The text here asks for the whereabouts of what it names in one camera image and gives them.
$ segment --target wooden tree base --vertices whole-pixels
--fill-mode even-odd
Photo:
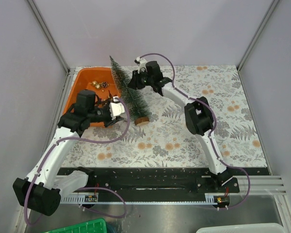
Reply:
[[[135,125],[136,126],[143,126],[150,122],[149,118],[147,116],[135,119]]]

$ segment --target white plastic container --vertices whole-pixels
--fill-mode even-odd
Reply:
[[[287,233],[277,223],[246,224],[222,227],[206,227],[196,233]]]

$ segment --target green plastic container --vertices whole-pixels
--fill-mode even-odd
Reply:
[[[47,233],[107,233],[107,227],[105,220],[103,218],[98,218]]]

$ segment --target metal floor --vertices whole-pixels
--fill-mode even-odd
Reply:
[[[232,197],[238,203],[241,197]],[[120,215],[122,205],[97,205],[97,210]],[[250,223],[281,223],[272,196],[249,196],[242,206],[233,210],[217,211],[212,206],[192,205],[129,205],[129,214],[123,219],[105,217],[117,233],[195,233],[203,227]],[[30,215],[31,222],[37,213]],[[76,205],[60,205],[50,217],[42,217],[35,227],[27,227],[26,233],[41,233],[57,228],[89,221],[101,216],[82,211]]]

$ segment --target gold ornament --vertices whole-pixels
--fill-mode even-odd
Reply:
[[[103,88],[107,88],[108,83],[107,83],[107,82],[102,82],[100,85],[101,85],[101,87],[103,87]]]
[[[101,85],[100,85],[100,84],[96,84],[96,85],[95,85],[95,88],[96,88],[97,90],[100,90],[100,89],[101,89]]]
[[[92,83],[91,83],[93,86],[96,86],[97,84],[98,84],[98,82],[97,81],[92,81]]]

